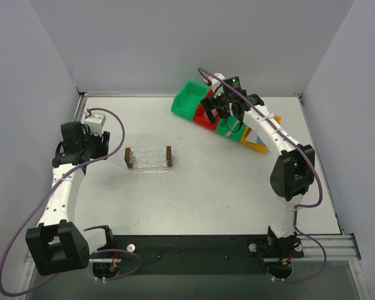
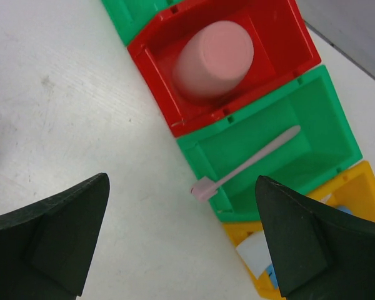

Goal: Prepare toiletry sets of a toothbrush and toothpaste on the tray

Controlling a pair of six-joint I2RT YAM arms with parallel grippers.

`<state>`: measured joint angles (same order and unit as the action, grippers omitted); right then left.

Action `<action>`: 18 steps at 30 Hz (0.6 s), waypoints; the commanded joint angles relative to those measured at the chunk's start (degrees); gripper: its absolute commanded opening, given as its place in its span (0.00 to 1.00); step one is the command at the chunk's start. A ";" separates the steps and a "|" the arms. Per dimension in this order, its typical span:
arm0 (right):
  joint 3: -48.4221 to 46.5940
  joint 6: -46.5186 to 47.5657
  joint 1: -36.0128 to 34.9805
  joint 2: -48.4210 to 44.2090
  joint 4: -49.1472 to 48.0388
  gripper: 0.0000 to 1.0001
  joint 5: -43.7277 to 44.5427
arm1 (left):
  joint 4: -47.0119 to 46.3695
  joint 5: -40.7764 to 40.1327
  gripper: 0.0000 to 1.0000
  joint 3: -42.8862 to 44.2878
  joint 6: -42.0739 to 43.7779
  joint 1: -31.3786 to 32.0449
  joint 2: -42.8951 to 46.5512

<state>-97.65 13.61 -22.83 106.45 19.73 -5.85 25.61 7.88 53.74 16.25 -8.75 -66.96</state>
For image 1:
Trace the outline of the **clear rack with brown ends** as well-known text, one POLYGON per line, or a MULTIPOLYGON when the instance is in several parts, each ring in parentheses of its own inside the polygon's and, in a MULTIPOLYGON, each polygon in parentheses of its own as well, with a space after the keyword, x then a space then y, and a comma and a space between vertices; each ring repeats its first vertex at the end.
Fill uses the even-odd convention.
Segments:
POLYGON ((124 162, 128 169, 141 172, 163 172, 173 167, 171 146, 126 147, 124 162))

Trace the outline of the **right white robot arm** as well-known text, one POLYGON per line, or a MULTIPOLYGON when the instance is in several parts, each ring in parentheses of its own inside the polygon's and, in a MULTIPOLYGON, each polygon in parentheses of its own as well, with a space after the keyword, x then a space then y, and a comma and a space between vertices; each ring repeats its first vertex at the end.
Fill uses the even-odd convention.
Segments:
POLYGON ((315 152, 311 145, 302 145, 293 139, 277 122, 264 101, 257 94, 247 94, 241 88, 238 77, 226 79, 222 74, 204 76, 205 84, 212 91, 202 99, 207 117, 215 122, 213 112, 226 122, 236 119, 229 131, 246 126, 249 137, 261 140, 275 159, 270 175, 270 184, 276 194, 279 208, 274 213, 268 230, 273 243, 294 242, 297 232, 294 228, 296 205, 314 182, 313 167, 315 152))

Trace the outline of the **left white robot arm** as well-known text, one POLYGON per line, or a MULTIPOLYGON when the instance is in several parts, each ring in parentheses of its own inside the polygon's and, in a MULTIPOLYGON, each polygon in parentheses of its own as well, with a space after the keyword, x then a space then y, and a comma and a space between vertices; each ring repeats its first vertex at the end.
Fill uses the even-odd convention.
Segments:
POLYGON ((62 141, 52 159, 54 190, 37 226, 26 232, 28 249, 42 276, 84 269, 95 251, 102 257, 115 251, 116 242, 109 226, 80 231, 74 224, 76 200, 87 163, 108 155, 110 133, 104 131, 104 123, 100 114, 61 125, 62 141))

